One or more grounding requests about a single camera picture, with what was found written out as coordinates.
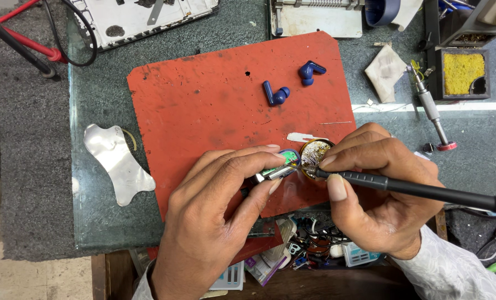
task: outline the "black soldering iron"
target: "black soldering iron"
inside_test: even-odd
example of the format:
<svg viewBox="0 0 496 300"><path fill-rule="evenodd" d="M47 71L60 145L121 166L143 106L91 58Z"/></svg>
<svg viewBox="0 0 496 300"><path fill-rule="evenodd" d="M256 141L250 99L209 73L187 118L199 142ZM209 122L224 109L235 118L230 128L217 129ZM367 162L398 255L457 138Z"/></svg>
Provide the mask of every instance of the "black soldering iron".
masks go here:
<svg viewBox="0 0 496 300"><path fill-rule="evenodd" d="M327 178L331 174L339 174L351 184L364 186L366 188L375 188L382 191L392 191L402 194L450 202L468 207L481 208L496 213L496 196L480 195L469 192L457 191L455 189L418 184L410 181L401 181L399 179L389 178L382 175L372 175L362 172L343 171L343 172L326 172L319 167L286 166L295 169L304 170L307 174L315 177Z"/></svg>

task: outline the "shirt sleeve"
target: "shirt sleeve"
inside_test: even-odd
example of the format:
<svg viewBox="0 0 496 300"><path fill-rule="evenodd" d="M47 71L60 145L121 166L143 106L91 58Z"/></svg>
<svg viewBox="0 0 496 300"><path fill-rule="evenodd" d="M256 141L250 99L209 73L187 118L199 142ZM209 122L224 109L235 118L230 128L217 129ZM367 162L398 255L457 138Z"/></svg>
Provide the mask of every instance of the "shirt sleeve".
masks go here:
<svg viewBox="0 0 496 300"><path fill-rule="evenodd" d="M420 228L418 254L393 258L422 299L496 299L496 274L476 255L444 241L427 226Z"/></svg>
<svg viewBox="0 0 496 300"><path fill-rule="evenodd" d="M151 296L150 283L148 282L148 277L151 275L153 267L155 267L155 259L152 260L146 268L131 300L154 300Z"/></svg>

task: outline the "red silicone mat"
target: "red silicone mat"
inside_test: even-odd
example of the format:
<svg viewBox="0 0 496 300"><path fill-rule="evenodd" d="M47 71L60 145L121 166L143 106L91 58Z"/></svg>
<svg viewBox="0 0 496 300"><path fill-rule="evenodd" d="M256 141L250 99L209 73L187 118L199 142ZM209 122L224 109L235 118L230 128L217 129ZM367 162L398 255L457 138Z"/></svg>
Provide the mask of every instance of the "red silicone mat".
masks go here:
<svg viewBox="0 0 496 300"><path fill-rule="evenodd" d="M308 60L327 68L302 86ZM291 90L271 107L262 83ZM127 76L155 193L164 220L170 193L207 150L277 144L299 151L292 132L339 142L355 130L338 42L323 31L148 64ZM351 121L345 124L319 125ZM328 200L325 182L301 173L286 177L262 217ZM240 193L231 209L242 201Z"/></svg>

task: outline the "screwdriver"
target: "screwdriver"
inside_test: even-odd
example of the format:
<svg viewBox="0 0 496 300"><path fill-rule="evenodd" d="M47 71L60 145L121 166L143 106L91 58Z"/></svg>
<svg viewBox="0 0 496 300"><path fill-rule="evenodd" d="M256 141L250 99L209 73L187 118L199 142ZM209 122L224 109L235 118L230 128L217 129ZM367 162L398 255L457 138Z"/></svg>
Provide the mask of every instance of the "screwdriver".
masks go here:
<svg viewBox="0 0 496 300"><path fill-rule="evenodd" d="M456 189L419 184L410 181L401 181L399 179L393 179L383 175L374 175L362 172L326 172L317 166L303 167L295 166L293 164L285 164L285 166L304 170L307 174L315 177L327 178L331 174L339 174L351 184L364 186L365 188L398 192L468 207L481 208L496 213L496 196L474 194L464 191L457 191Z"/></svg>
<svg viewBox="0 0 496 300"><path fill-rule="evenodd" d="M442 126L440 126L440 115L433 101L433 97L428 89L424 85L424 81L420 80L420 77L417 74L417 70L415 70L411 66L407 66L407 70L413 71L414 79L417 82L417 90L418 90L418 98L420 99L420 103L424 107L425 115L435 126L435 130L437 130L437 134L439 134L440 144L437 145L438 151L448 151L457 148L457 143L455 141L448 141Z"/></svg>

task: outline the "yellow sponge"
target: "yellow sponge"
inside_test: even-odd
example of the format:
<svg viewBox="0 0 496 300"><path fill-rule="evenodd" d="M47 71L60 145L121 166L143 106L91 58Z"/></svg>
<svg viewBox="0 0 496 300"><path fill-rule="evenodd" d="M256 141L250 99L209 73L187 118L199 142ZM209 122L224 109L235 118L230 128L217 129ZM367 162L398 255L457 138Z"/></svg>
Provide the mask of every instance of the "yellow sponge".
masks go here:
<svg viewBox="0 0 496 300"><path fill-rule="evenodd" d="M444 94L468 94L472 82L483 75L483 55L444 54Z"/></svg>

